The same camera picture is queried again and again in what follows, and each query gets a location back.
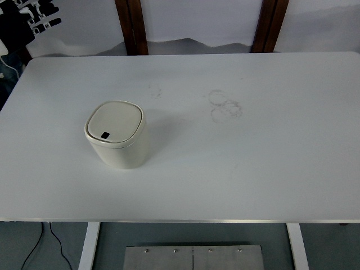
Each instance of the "white table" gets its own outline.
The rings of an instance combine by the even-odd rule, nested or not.
[[[37,58],[0,112],[0,220],[360,222],[360,56]],[[102,102],[147,115],[151,155],[111,168]]]

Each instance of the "trash can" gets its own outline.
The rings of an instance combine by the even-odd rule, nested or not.
[[[95,109],[85,135],[104,163],[120,169],[140,166],[149,153],[143,110],[127,101],[107,101]]]

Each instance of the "table leg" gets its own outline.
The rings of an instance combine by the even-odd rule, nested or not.
[[[95,257],[97,237],[100,222],[89,222],[86,230],[83,252],[81,254],[79,270],[91,270]]]
[[[304,241],[299,223],[287,223],[292,257],[294,258],[295,270],[309,270],[308,259],[305,253]]]

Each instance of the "wooden frame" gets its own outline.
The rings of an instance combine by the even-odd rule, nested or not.
[[[128,55],[148,55],[140,0],[114,0]]]
[[[273,52],[289,0],[263,0],[251,52]]]

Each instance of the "metal platform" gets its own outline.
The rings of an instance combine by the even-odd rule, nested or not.
[[[264,270],[261,246],[127,247],[123,270]]]

